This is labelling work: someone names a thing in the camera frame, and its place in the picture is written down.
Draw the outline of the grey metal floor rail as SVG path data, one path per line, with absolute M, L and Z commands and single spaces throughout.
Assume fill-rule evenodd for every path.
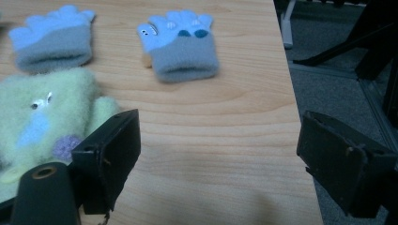
M 398 131 L 381 109 L 374 82 L 360 80 L 353 71 L 306 67 L 288 62 L 298 110 L 326 113 L 398 152 Z

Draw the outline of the white metal stand leg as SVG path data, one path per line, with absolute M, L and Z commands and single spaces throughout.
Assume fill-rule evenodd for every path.
M 293 47 L 293 36 L 291 28 L 291 16 L 297 0 L 289 0 L 286 9 L 281 13 L 280 16 L 280 28 L 283 39 L 283 46 L 286 49 Z

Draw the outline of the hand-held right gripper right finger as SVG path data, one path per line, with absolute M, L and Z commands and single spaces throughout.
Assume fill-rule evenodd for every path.
M 398 218 L 398 153 L 336 118 L 307 111 L 297 154 L 345 214 L 375 218 L 383 207 Z

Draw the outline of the blue glove with eyes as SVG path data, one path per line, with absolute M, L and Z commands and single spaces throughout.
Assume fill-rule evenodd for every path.
M 181 83 L 214 77 L 219 71 L 213 18 L 192 10 L 172 10 L 152 15 L 136 32 L 145 65 L 163 83 Z

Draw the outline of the green fuzzy glove with eyes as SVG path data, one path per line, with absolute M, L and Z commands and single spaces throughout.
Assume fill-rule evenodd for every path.
M 71 162 L 71 150 L 119 112 L 95 75 L 83 67 L 0 82 L 0 203 L 21 176 L 40 164 Z

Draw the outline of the black stand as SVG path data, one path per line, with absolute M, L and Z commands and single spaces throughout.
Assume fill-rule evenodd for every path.
M 392 62 L 382 109 L 398 128 L 398 0 L 368 0 L 343 43 L 294 63 L 315 67 L 355 48 L 368 50 L 355 68 L 360 79 L 374 80 Z

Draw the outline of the plain blue glove grey cuff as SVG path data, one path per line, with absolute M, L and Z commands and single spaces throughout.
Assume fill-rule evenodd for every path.
M 8 32 L 15 65 L 28 73 L 75 68 L 92 57 L 91 24 L 94 10 L 64 5 L 46 15 L 33 15 L 25 26 Z

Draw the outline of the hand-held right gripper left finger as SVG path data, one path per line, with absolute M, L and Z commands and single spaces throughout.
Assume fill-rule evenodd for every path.
M 136 110 L 110 117 L 72 150 L 70 168 L 76 200 L 86 214 L 107 214 L 115 209 L 140 154 L 140 122 Z

